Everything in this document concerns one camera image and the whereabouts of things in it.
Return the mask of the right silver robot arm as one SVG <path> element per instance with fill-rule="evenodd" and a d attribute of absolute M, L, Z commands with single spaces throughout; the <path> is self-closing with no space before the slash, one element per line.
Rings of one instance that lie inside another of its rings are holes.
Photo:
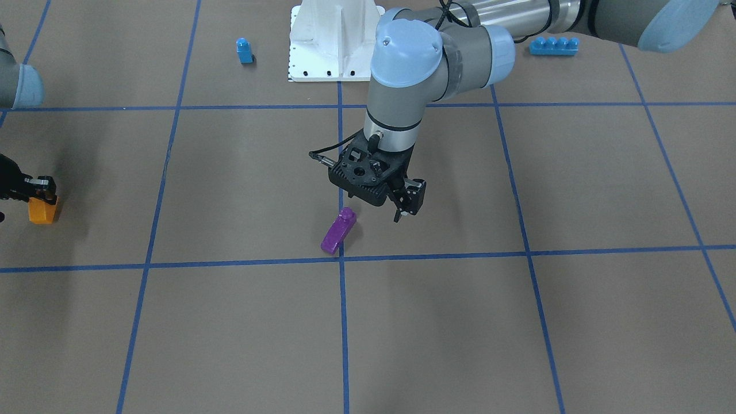
<path fill-rule="evenodd" d="M 33 108 L 42 104 L 44 98 L 44 81 L 39 71 L 16 60 L 1 27 L 2 110 Z M 26 202 L 29 221 L 34 224 L 55 222 L 59 200 L 55 179 L 48 175 L 27 175 L 4 154 L 1 155 L 1 197 Z"/>

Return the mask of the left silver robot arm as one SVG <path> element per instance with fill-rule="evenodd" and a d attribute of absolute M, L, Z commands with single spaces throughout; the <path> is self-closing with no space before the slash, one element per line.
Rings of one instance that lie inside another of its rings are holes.
<path fill-rule="evenodd" d="M 377 24 L 365 126 L 351 136 L 329 180 L 368 204 L 391 200 L 395 220 L 415 215 L 426 182 L 408 163 L 431 102 L 489 87 L 513 69 L 518 40 L 575 32 L 649 52 L 681 49 L 716 1 L 442 1 L 395 8 Z"/>

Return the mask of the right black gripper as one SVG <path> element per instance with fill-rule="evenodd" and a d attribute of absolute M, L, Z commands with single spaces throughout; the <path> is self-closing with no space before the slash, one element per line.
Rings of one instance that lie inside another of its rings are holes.
<path fill-rule="evenodd" d="M 34 198 L 48 205 L 57 205 L 57 185 L 51 176 L 37 178 L 21 172 L 17 163 L 1 155 L 1 199 L 28 202 Z"/>

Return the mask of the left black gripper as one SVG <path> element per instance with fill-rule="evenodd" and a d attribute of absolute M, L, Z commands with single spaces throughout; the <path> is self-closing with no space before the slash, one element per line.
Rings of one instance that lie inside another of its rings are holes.
<path fill-rule="evenodd" d="M 393 221 L 399 223 L 402 215 L 416 215 L 423 205 L 426 181 L 420 178 L 409 179 L 407 169 L 412 159 L 414 147 L 402 152 L 376 150 L 370 155 L 370 167 L 376 182 L 371 188 L 385 186 L 386 196 L 395 204 Z"/>

